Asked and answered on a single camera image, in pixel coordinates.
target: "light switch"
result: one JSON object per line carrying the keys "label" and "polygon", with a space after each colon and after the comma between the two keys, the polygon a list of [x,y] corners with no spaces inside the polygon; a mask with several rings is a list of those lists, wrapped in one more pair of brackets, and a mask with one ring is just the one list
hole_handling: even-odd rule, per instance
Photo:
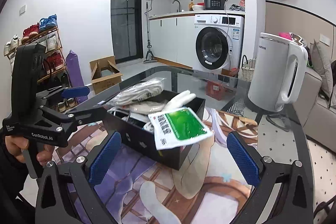
{"label": "light switch", "polygon": [[26,5],[23,5],[23,6],[20,8],[20,15],[22,15],[25,11],[26,11]]}
{"label": "light switch", "polygon": [[330,46],[330,38],[320,33],[320,41],[328,46]]}

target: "white bowl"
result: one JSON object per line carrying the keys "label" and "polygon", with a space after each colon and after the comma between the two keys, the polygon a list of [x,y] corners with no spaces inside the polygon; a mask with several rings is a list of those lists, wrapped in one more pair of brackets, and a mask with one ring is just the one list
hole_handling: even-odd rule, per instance
{"label": "white bowl", "polygon": [[202,11],[202,10],[205,10],[204,5],[193,5],[192,8],[193,8],[194,11]]}

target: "silver screw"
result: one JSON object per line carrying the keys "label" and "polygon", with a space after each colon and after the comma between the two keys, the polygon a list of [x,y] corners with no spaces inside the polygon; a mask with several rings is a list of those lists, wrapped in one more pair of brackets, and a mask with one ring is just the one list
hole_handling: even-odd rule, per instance
{"label": "silver screw", "polygon": [[296,161],[295,161],[295,165],[296,165],[297,167],[302,167],[302,162],[300,162],[299,160],[296,160]]}
{"label": "silver screw", "polygon": [[52,160],[47,162],[47,167],[52,167],[53,165],[54,165],[54,162]]}
{"label": "silver screw", "polygon": [[263,160],[264,160],[264,162],[266,162],[266,163],[268,163],[268,164],[270,164],[270,163],[272,162],[272,158],[269,157],[269,156],[265,156],[265,157],[263,157]]}
{"label": "silver screw", "polygon": [[84,157],[84,156],[79,156],[79,157],[76,159],[76,162],[78,162],[79,164],[82,163],[83,161],[85,161],[85,157]]}

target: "green label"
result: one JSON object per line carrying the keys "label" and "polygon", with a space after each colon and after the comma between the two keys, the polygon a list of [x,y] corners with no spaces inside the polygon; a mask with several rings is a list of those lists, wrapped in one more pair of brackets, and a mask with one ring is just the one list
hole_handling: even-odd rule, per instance
{"label": "green label", "polygon": [[164,115],[178,140],[188,140],[206,134],[202,124],[188,109],[181,109]]}

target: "anime print mat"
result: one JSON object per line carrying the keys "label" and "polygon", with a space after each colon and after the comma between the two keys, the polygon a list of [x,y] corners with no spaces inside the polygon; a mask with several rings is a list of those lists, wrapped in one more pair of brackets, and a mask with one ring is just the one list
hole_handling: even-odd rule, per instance
{"label": "anime print mat", "polygon": [[[226,147],[226,137],[238,131],[246,143],[257,146],[257,123],[211,108],[203,122],[213,137],[194,144],[179,171],[159,164],[121,145],[102,183],[95,186],[101,201],[119,224],[230,223],[251,193]],[[57,148],[61,164],[87,155],[106,136],[100,123],[81,127],[66,148]],[[84,223],[87,217],[74,186],[70,195]]]}

